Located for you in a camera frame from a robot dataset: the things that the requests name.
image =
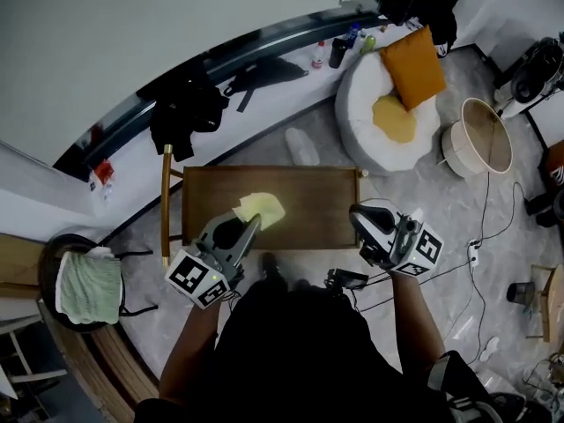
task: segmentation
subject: white bottle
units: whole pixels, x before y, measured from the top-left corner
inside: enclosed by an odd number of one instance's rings
[[[314,50],[314,58],[311,60],[311,66],[314,69],[321,69],[325,61],[325,41],[317,42]]]
[[[294,127],[286,130],[286,143],[292,154],[294,165],[319,165],[319,154],[315,149],[314,142],[305,131],[295,129]]]

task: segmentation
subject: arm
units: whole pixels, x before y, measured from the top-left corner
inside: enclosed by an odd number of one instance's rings
[[[197,390],[213,355],[220,307],[221,300],[206,310],[192,308],[160,377],[159,398],[186,405]]]
[[[416,278],[391,274],[396,339],[404,375],[420,378],[445,353],[439,332]]]

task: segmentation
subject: person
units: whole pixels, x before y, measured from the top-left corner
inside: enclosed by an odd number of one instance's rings
[[[261,265],[263,279],[240,299],[217,346],[221,300],[192,308],[160,377],[159,398],[139,403],[136,423],[237,413],[453,421],[445,394],[427,386],[445,347],[416,278],[390,274],[400,374],[378,353],[366,320],[344,294],[303,281],[289,291],[273,254],[263,254]],[[470,384],[487,401],[464,367],[467,376],[457,376],[454,388],[467,396]]]

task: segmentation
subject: shoe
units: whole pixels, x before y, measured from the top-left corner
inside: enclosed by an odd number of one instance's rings
[[[524,206],[525,206],[525,211],[527,212],[527,214],[528,214],[529,216],[532,216],[532,215],[535,214],[535,211],[534,211],[535,209],[531,209],[531,208],[529,207],[529,202],[530,202],[529,199],[525,199],[525,198],[523,199],[523,204],[524,204]]]
[[[276,257],[271,252],[264,252],[260,257],[260,271],[264,278],[268,278],[271,275],[280,276],[280,268],[278,267],[278,262]]]

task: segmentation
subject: green towel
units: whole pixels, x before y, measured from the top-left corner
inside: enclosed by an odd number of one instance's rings
[[[120,261],[66,252],[61,266],[62,313],[75,324],[117,323],[122,300]]]

